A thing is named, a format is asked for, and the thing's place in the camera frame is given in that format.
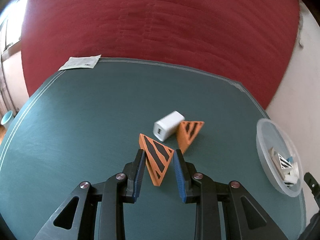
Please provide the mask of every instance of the red curtain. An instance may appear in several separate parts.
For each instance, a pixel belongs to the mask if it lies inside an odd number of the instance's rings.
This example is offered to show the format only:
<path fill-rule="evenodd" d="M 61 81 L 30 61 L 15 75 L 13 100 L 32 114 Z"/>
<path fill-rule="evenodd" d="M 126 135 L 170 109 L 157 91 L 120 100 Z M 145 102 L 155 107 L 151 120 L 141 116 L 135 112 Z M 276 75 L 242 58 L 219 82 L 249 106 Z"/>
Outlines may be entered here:
<path fill-rule="evenodd" d="M 298 0 L 28 0 L 23 71 L 31 95 L 70 56 L 156 60 L 240 81 L 266 108 L 298 21 Z"/>

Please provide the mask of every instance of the white power adapter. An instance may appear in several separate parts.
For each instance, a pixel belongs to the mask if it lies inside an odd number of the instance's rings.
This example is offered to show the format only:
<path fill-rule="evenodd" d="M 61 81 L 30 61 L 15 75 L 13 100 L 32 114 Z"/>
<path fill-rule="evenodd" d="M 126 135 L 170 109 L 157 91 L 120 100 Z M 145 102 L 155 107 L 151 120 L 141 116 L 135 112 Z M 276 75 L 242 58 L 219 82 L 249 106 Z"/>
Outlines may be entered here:
<path fill-rule="evenodd" d="M 177 131 L 177 128 L 182 121 L 184 121 L 184 116 L 177 111 L 173 111 L 171 114 L 168 114 L 155 122 L 153 134 L 163 142 Z"/>

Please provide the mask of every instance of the silver bolt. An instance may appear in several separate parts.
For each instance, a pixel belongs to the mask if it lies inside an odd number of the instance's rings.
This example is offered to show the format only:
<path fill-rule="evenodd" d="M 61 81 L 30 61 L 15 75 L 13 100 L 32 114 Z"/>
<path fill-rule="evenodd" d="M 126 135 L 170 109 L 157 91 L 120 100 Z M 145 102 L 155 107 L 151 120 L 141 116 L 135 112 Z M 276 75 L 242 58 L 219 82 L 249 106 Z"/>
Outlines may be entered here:
<path fill-rule="evenodd" d="M 80 188 L 87 188 L 89 187 L 90 183 L 87 181 L 83 181 L 80 183 Z"/>
<path fill-rule="evenodd" d="M 237 182 L 237 181 L 232 181 L 231 183 L 230 183 L 230 185 L 231 185 L 231 187 L 233 187 L 233 188 L 239 188 L 240 187 L 240 183 L 239 182 Z"/>
<path fill-rule="evenodd" d="M 124 179 L 125 178 L 125 174 L 124 173 L 118 173 L 116 175 L 116 179 Z"/>
<path fill-rule="evenodd" d="M 193 175 L 193 177 L 194 177 L 195 179 L 202 179 L 202 178 L 203 178 L 203 174 L 197 172 L 197 173 L 195 173 L 195 174 Z"/>

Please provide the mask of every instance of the white wall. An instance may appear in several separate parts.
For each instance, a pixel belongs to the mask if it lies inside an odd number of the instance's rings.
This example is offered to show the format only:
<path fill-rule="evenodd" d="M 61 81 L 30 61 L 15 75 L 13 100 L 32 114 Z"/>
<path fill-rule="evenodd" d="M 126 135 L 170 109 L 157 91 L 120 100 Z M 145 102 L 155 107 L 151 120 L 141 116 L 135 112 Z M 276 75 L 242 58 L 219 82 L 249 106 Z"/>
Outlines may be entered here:
<path fill-rule="evenodd" d="M 23 76 L 21 51 L 12 55 L 3 62 L 4 76 L 7 81 L 8 90 L 16 108 L 20 110 L 29 99 L 26 82 Z"/>
<path fill-rule="evenodd" d="M 307 9 L 302 8 L 301 15 L 303 48 L 296 43 L 267 113 L 294 142 L 304 173 L 309 171 L 320 182 L 320 27 Z M 318 207 L 304 182 L 303 192 L 308 224 Z"/>

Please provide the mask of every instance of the light blue bucket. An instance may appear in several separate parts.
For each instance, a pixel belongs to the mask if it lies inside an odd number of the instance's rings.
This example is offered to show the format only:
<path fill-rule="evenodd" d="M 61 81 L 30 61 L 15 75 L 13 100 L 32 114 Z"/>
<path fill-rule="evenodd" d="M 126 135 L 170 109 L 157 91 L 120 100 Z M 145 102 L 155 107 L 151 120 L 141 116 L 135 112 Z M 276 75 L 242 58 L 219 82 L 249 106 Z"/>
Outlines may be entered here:
<path fill-rule="evenodd" d="M 8 129 L 13 119 L 13 112 L 9 111 L 2 117 L 1 124 L 4 126 L 4 128 Z"/>

